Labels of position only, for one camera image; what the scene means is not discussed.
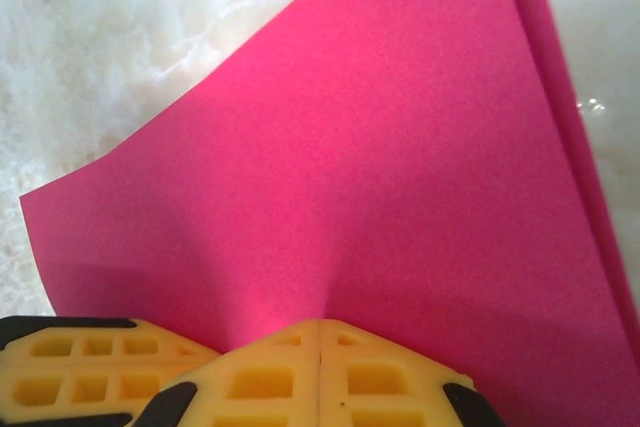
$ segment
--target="white surface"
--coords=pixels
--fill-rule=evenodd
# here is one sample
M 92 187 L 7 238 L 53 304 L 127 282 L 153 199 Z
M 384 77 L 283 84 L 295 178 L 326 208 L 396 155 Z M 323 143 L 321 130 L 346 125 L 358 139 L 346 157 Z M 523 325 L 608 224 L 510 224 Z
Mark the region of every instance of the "white surface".
M 50 312 L 18 196 L 107 152 L 289 1 L 0 0 L 0 316 Z M 640 296 L 640 0 L 552 3 Z

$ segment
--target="foam sheet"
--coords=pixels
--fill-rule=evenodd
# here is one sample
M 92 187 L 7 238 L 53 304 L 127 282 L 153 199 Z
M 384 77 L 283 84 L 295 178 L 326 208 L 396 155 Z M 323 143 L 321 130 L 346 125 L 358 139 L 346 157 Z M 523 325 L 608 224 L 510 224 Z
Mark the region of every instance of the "foam sheet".
M 339 318 L 508 425 L 631 426 L 637 321 L 572 103 L 544 0 L 297 0 L 23 209 L 59 314 L 220 350 Z

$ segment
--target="pink paper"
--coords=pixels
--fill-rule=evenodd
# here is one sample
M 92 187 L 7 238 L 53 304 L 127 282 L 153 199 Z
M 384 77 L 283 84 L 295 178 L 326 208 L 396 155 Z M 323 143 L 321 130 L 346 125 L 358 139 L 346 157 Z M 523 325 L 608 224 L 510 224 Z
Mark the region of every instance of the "pink paper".
M 470 374 L 508 425 L 640 418 L 637 319 L 545 0 L 297 0 L 22 202 L 59 314 L 222 350 L 334 317 Z

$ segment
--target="square hole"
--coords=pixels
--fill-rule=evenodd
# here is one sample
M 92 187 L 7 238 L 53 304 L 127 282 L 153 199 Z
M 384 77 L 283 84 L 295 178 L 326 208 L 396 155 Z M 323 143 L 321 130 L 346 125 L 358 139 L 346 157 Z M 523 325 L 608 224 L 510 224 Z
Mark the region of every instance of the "square hole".
M 293 370 L 285 367 L 254 367 L 233 378 L 229 399 L 288 399 L 293 395 Z
M 150 399 L 160 391 L 160 382 L 155 375 L 138 374 L 122 377 L 120 397 L 122 399 Z
M 349 334 L 338 335 L 338 345 L 363 345 L 364 342 Z
M 33 357 L 67 357 L 71 355 L 73 340 L 67 337 L 54 337 L 37 343 L 31 349 Z
M 278 345 L 302 345 L 302 336 L 292 335 L 278 342 Z
M 71 402 L 101 402 L 107 395 L 107 376 L 80 377 L 73 389 Z
M 391 364 L 355 364 L 347 369 L 349 394 L 407 394 L 407 379 L 400 367 Z
M 213 427 L 287 427 L 287 423 L 287 417 L 284 415 L 225 416 L 216 418 Z
M 182 346 L 178 347 L 178 354 L 179 355 L 196 355 L 196 353 L 193 350 L 187 349 L 186 347 L 182 347 Z
M 145 337 L 127 337 L 124 339 L 124 353 L 131 355 L 148 355 L 158 353 L 158 342 Z
M 111 355 L 113 339 L 109 337 L 92 337 L 84 345 L 84 355 Z
M 15 401 L 25 407 L 53 405 L 58 398 L 61 377 L 36 377 L 19 381 L 13 391 Z
M 422 412 L 357 410 L 353 427 L 424 427 Z

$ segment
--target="pink foam sheet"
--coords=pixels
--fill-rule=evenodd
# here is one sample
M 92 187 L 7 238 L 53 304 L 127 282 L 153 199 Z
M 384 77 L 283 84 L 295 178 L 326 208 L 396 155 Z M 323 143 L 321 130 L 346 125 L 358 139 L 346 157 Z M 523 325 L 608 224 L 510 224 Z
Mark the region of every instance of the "pink foam sheet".
M 22 199 L 61 315 L 345 320 L 510 426 L 635 426 L 637 320 L 545 0 L 297 0 Z

